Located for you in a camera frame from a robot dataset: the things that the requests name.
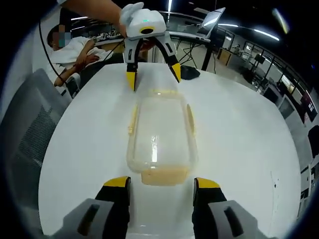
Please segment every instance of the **transparent container lid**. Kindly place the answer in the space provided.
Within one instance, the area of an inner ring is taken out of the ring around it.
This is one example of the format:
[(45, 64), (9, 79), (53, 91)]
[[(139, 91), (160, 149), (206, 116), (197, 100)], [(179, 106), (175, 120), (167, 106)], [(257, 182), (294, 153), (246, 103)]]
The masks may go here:
[(190, 106), (174, 91), (141, 98), (129, 127), (127, 164), (149, 185), (183, 183), (197, 162)]

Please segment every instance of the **white round table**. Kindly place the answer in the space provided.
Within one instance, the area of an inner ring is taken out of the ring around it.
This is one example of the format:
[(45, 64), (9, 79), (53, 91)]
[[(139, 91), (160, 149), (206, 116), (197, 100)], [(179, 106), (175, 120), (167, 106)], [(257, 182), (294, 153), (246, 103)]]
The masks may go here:
[[(39, 183), (44, 234), (111, 178), (132, 178), (128, 234), (193, 235), (194, 177), (217, 182), (258, 220), (267, 236), (283, 236), (297, 217), (301, 177), (296, 148), (276, 106), (231, 80), (200, 71), (178, 84), (166, 64), (140, 63), (136, 93), (126, 65), (105, 66), (67, 108), (47, 148)], [(178, 90), (190, 104), (198, 165), (184, 184), (148, 186), (126, 163), (128, 126), (137, 97), (148, 89)]]

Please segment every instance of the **chair backrest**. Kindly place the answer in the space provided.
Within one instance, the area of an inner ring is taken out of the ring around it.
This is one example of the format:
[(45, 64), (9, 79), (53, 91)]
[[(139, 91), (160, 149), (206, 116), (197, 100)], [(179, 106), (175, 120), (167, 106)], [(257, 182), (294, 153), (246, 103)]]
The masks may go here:
[(319, 154), (319, 125), (315, 125), (308, 133), (313, 158)]
[(0, 125), (1, 152), (13, 199), (28, 223), (41, 230), (38, 184), (44, 155), (68, 106), (43, 69), (26, 78)]

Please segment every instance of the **black cable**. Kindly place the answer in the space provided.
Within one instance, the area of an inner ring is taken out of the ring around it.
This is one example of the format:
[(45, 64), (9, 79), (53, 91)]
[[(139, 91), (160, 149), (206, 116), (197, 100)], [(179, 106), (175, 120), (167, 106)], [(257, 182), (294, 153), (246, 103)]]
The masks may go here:
[(119, 45), (121, 45), (121, 43), (122, 43), (123, 41), (124, 41), (124, 39), (123, 39), (122, 41), (120, 41), (119, 44), (117, 44), (117, 45), (111, 50), (111, 52), (104, 58), (103, 61), (105, 61), (105, 60), (108, 58), (108, 56), (109, 56)]
[(39, 21), (39, 34), (40, 34), (40, 39), (41, 39), (41, 43), (42, 43), (42, 46), (43, 46), (43, 50), (45, 52), (45, 55), (46, 55), (46, 58), (48, 59), (49, 61), (49, 64), (50, 66), (52, 67), (53, 71), (56, 73), (56, 75), (60, 78), (60, 80), (66, 84), (65, 80), (59, 75), (59, 73), (57, 73), (57, 71), (55, 70), (54, 66), (52, 65), (52, 62), (50, 61), (50, 57), (49, 57), (49, 54), (48, 52), (46, 51), (46, 48), (45, 48), (45, 45), (44, 45), (44, 41), (43, 41), (43, 37), (42, 37), (42, 31), (41, 31), (41, 21)]
[(192, 55), (192, 50), (193, 50), (194, 48), (200, 46), (200, 45), (201, 45), (201, 44), (198, 44), (198, 45), (196, 46), (196, 43), (192, 43), (192, 42), (191, 42), (191, 43), (190, 43), (190, 47), (184, 48), (183, 51), (184, 51), (185, 55), (179, 60), (179, 62), (181, 62), (181, 60), (184, 59), (186, 56), (188, 56), (188, 59), (185, 60), (184, 62), (180, 63), (180, 64), (182, 65), (182, 64), (185, 64), (185, 63), (188, 62), (188, 61), (193, 61), (195, 67), (197, 68), (197, 65), (196, 65), (196, 63), (195, 63), (195, 61), (194, 61), (194, 58), (193, 58), (193, 55)]
[(211, 51), (211, 53), (213, 53), (213, 57), (214, 57), (214, 73), (216, 74), (216, 59), (215, 59), (214, 52)]

